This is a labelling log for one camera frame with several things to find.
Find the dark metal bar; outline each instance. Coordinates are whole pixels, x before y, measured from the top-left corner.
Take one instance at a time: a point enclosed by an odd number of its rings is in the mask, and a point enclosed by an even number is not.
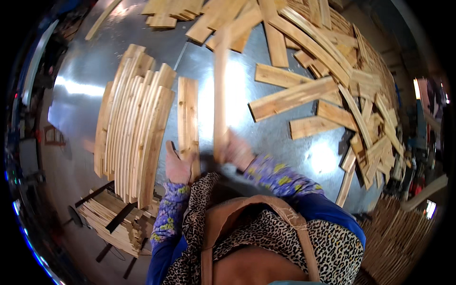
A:
[[[128,216],[128,214],[133,210],[134,207],[138,206],[138,202],[128,203],[122,211],[120,211],[117,216],[105,227],[109,233],[113,233],[115,228],[120,225],[120,223]]]
[[[100,263],[103,260],[103,258],[106,256],[106,254],[111,250],[112,246],[113,246],[112,244],[107,244],[95,260],[98,263]]]
[[[88,194],[86,197],[84,197],[81,200],[79,200],[76,203],[74,203],[74,207],[78,208],[79,206],[81,206],[82,204],[87,202],[88,200],[92,199],[93,197],[95,197],[98,194],[100,194],[101,192],[103,192],[107,187],[112,186],[112,185],[114,185],[114,180],[112,180],[111,182],[108,182],[107,184],[101,186],[99,189],[93,191],[92,193]]]
[[[127,279],[128,276],[130,275],[130,272],[131,272],[131,270],[132,270],[132,268],[133,268],[133,265],[135,264],[136,260],[137,260],[136,257],[134,257],[134,258],[131,260],[130,265],[128,265],[127,271],[125,271],[124,279]]]

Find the floor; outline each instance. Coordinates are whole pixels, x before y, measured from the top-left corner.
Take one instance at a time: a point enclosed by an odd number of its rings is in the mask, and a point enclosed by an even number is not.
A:
[[[375,49],[380,51],[388,49],[390,45],[387,39],[355,5],[351,5],[347,11],[343,12],[343,15],[359,27]],[[52,90],[46,90],[40,118],[41,129],[49,124],[47,115],[51,102]],[[337,136],[337,140],[340,140],[343,134],[338,133]],[[98,178],[92,170],[93,154],[87,151],[87,149],[93,148],[91,143],[86,141],[86,144],[81,144],[76,143],[76,141],[80,142],[80,140],[68,139],[64,147],[41,145],[42,166],[47,177],[47,193],[62,221],[69,219],[67,205],[72,205],[81,196],[85,196],[90,188],[99,187],[106,183],[105,179]],[[333,196],[330,199],[335,201],[337,192]],[[350,199],[353,198],[349,195],[347,203],[357,203],[357,201],[350,201]],[[369,205],[369,209],[374,207],[375,201]],[[114,252],[107,254],[101,263],[97,263],[95,258],[104,248],[105,243],[96,235],[94,230],[69,225],[65,228],[64,243],[75,264],[96,284],[145,283],[145,274],[150,263],[149,256],[141,256],[134,265],[129,278],[124,280],[122,276],[127,269],[131,256],[122,252],[126,259],[122,261],[115,256],[119,256],[119,253],[112,249]]]

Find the work glove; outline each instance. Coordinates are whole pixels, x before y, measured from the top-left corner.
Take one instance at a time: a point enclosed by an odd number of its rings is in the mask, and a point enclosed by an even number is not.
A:
[[[228,129],[228,143],[223,149],[225,161],[237,167],[244,172],[250,163],[255,159],[252,148],[243,138],[238,137]]]
[[[171,183],[188,184],[192,174],[192,163],[196,159],[196,153],[191,153],[188,158],[181,160],[172,142],[166,141],[166,165],[165,173]]]

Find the worker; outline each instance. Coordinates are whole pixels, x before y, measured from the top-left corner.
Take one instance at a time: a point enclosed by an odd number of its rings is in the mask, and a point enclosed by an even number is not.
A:
[[[227,137],[225,161],[272,195],[209,207],[219,174],[189,187],[195,154],[181,160],[167,141],[170,182],[150,237],[147,285],[351,284],[366,242],[356,220],[313,180],[269,154],[255,156],[230,130]]]

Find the hand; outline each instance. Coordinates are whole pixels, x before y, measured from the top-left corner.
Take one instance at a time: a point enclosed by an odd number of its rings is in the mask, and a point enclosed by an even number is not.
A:
[[[192,174],[192,163],[196,153],[191,153],[187,159],[181,160],[172,146],[170,140],[166,141],[166,177],[174,184],[188,184]]]
[[[243,138],[239,138],[231,130],[228,130],[228,145],[223,149],[226,162],[234,164],[244,172],[255,159],[252,148]]]

